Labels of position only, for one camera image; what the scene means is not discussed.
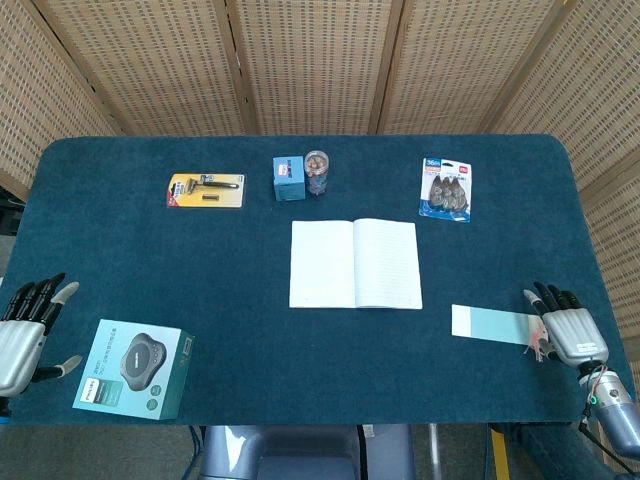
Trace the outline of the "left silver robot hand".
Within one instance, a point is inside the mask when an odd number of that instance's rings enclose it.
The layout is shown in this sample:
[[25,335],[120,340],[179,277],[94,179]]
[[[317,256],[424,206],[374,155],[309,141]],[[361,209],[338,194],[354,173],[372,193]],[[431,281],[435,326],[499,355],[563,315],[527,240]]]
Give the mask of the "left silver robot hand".
[[62,363],[40,366],[43,348],[77,281],[63,285],[63,272],[22,285],[1,311],[1,400],[22,394],[33,383],[64,377],[83,360],[73,355]]

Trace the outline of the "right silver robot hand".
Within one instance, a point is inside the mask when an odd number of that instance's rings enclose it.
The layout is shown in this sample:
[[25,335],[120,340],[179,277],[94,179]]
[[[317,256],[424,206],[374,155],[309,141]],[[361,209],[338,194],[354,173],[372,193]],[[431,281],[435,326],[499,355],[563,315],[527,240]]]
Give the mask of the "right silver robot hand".
[[536,360],[561,361],[589,373],[604,365],[609,357],[606,342],[591,313],[577,296],[554,285],[535,282],[536,292],[524,289],[534,309],[528,316],[528,348]]

